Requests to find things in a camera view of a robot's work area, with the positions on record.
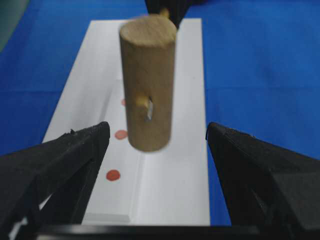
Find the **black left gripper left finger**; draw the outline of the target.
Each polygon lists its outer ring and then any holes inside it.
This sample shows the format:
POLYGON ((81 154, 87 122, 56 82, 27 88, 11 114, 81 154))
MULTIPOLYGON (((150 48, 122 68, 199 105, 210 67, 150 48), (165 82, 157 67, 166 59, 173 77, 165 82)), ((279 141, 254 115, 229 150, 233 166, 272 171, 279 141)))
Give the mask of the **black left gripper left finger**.
POLYGON ((33 230, 81 223, 109 141, 103 121, 1 156, 1 239, 23 218, 33 230))

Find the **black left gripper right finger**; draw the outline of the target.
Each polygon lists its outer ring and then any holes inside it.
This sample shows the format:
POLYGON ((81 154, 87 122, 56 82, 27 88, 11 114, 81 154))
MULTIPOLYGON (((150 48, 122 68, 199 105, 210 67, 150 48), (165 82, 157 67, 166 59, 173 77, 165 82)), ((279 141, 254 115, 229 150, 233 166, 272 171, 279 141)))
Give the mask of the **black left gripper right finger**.
POLYGON ((231 221, 223 239, 319 239, 319 160, 215 122, 205 138, 231 221))

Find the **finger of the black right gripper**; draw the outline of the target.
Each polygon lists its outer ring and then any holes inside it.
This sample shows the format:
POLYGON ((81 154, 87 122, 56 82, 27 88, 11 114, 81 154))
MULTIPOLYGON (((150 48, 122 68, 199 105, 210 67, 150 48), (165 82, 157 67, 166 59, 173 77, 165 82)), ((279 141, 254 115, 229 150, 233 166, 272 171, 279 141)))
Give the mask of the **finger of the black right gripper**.
POLYGON ((169 19, 173 22, 175 27, 179 29, 180 23, 185 17, 187 11, 194 3, 193 0, 169 0, 167 9, 169 12, 169 19))
POLYGON ((160 14, 165 9, 162 0, 145 0, 144 3, 149 14, 160 14))

